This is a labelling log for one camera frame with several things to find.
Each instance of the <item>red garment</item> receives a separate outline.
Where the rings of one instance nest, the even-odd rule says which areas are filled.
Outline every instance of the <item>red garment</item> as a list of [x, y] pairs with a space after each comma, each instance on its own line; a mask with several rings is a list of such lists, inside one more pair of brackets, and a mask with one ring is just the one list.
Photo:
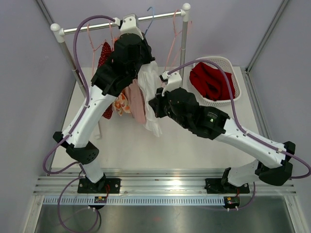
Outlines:
[[[235, 97], [231, 73], [225, 72], [225, 74], [229, 79], [232, 95]], [[199, 62], [190, 72], [190, 82], [204, 98], [213, 101], [230, 99], [224, 76], [218, 69], [203, 62]]]
[[[111, 55], [111, 52], [112, 51], [110, 45], [107, 42], [105, 42], [102, 48], [101, 57], [99, 58], [98, 61], [98, 67], [101, 67], [106, 62], [108, 57]], [[107, 119], [110, 119], [111, 116], [112, 116], [112, 104], [106, 109], [106, 111], [103, 114], [103, 117]]]

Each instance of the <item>blue hanger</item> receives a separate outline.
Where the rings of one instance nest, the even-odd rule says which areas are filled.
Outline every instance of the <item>blue hanger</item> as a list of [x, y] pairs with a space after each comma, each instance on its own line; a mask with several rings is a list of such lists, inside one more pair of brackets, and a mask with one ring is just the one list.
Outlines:
[[149, 30], [149, 28], [150, 28], [152, 22], [154, 21], [154, 17], [155, 17], [155, 10], [154, 10], [154, 8], [151, 6], [151, 7], [148, 8], [147, 11], [149, 11], [150, 9], [152, 9], [152, 20], [151, 20], [149, 26], [147, 27], [147, 29], [146, 29], [146, 31], [145, 31], [145, 35], [147, 34], [147, 32], [148, 32], [148, 30]]

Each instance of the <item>perforated metal strip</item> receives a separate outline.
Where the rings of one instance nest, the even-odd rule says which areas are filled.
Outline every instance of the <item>perforated metal strip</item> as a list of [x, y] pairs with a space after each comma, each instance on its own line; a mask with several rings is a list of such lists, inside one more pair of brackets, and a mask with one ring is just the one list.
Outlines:
[[[94, 203], [95, 196], [66, 196], [62, 197], [61, 205], [102, 205]], [[58, 196], [45, 196], [43, 204], [55, 205]], [[224, 205], [223, 197], [120, 197], [109, 196], [107, 205]]]

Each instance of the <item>plastic basket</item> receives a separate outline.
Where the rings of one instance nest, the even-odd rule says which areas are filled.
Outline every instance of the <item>plastic basket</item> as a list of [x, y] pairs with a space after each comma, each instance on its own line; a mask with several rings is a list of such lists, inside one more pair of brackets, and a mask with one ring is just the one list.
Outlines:
[[[234, 86], [234, 90], [235, 90], [235, 97], [234, 97], [234, 101], [238, 100], [241, 97], [241, 88], [239, 85], [239, 82], [236, 78], [235, 72], [233, 70], [232, 64], [231, 62], [224, 58], [224, 57], [216, 57], [216, 56], [210, 56], [210, 57], [200, 57], [196, 60], [200, 60], [200, 59], [204, 59], [204, 60], [209, 60], [211, 62], [216, 63], [217, 65], [219, 65], [221, 67], [221, 69], [223, 69], [225, 72], [231, 73], [231, 79], [233, 82], [233, 86]], [[212, 68], [216, 68], [213, 65], [207, 64], [208, 66], [212, 67]], [[212, 106], [212, 107], [220, 107], [220, 106], [224, 106], [224, 105], [228, 105], [230, 104], [230, 100], [217, 100], [217, 101], [213, 101], [213, 100], [209, 100], [207, 98], [204, 98], [198, 91], [197, 89], [195, 89], [195, 87], [191, 84], [190, 82], [190, 78], [187, 79], [187, 86], [188, 86], [188, 90], [190, 92], [192, 92], [195, 96], [196, 99], [198, 101], [200, 101], [200, 104], [205, 105], [205, 106]]]

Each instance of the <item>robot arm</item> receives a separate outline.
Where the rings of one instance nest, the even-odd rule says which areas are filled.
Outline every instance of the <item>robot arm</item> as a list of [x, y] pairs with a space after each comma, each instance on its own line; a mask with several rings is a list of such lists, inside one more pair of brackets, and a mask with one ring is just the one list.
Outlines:
[[62, 146], [71, 158], [82, 164], [92, 183], [104, 178], [99, 164], [95, 161], [99, 150], [89, 142], [95, 125], [121, 91], [132, 83], [140, 67], [154, 60], [151, 48], [137, 27], [137, 22], [134, 14], [123, 18], [120, 23], [121, 35], [115, 43], [115, 50], [105, 64], [97, 69], [91, 80], [88, 106], [85, 100], [71, 124], [63, 132], [55, 132], [53, 135], [55, 141], [62, 141], [69, 135], [70, 129], [86, 107], [82, 118]]
[[[134, 14], [124, 17], [121, 36], [115, 43], [115, 50], [106, 63], [97, 69], [91, 80], [88, 106], [85, 106], [85, 101], [72, 123], [63, 132], [56, 132], [53, 136], [60, 142], [69, 135], [62, 146], [71, 158], [82, 164], [87, 178], [98, 186], [98, 190], [103, 186], [105, 176], [95, 160], [99, 150], [89, 142], [90, 135], [103, 112], [121, 91], [132, 83], [140, 67], [153, 60], [151, 48], [137, 27], [137, 17]], [[292, 164], [288, 162], [289, 158], [244, 135], [228, 114], [214, 107], [200, 106], [194, 94], [180, 88], [179, 73], [168, 75], [164, 72], [160, 79], [166, 85], [159, 88], [155, 98], [149, 101], [156, 117], [168, 116], [199, 137], [230, 144], [256, 158], [256, 161], [248, 165], [227, 168], [218, 188], [220, 192], [228, 192], [257, 180], [272, 185], [283, 185], [290, 178]], [[82, 118], [69, 134], [84, 107], [86, 110]], [[277, 143], [246, 131], [280, 150], [294, 153], [294, 144], [291, 142]]]
[[167, 83], [166, 89], [159, 88], [155, 98], [149, 101], [156, 117], [168, 116], [198, 137], [230, 144], [256, 158], [254, 162], [242, 167], [227, 168], [222, 178], [222, 189], [217, 188], [220, 192], [226, 192], [226, 187], [240, 187], [257, 180], [280, 186], [291, 177], [293, 165], [289, 163], [289, 157], [246, 134], [256, 136], [265, 143], [292, 154], [294, 143], [274, 142], [246, 128], [244, 129], [247, 133], [244, 134], [227, 113], [214, 107], [200, 106], [193, 93], [176, 88], [181, 83], [178, 73], [168, 75], [165, 72], [160, 78]]

